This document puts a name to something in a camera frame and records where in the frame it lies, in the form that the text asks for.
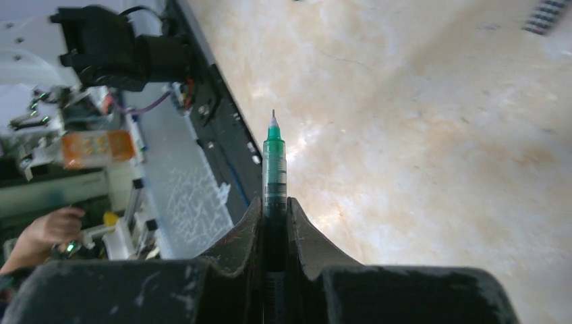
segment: marble floor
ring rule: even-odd
[[[572,13],[537,0],[189,0],[288,191],[363,263],[481,267],[572,322]]]

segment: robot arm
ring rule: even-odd
[[[190,71],[183,39],[135,36],[126,16],[97,5],[60,7],[49,19],[6,22],[0,44],[4,84],[137,92],[148,82],[184,81]]]

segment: purple cable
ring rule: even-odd
[[[137,109],[137,110],[127,110],[127,109],[123,108],[115,100],[115,98],[113,97],[113,94],[111,94],[111,92],[109,92],[109,96],[111,97],[111,102],[113,103],[113,106],[125,115],[142,115],[143,113],[146,113],[147,111],[150,111],[151,109],[159,106],[159,104],[162,103],[170,94],[171,94],[171,91],[167,91],[167,92],[163,93],[163,95],[161,97],[159,97],[159,99],[157,99],[154,103],[150,104],[149,106],[147,106],[145,108],[141,108],[141,109]]]

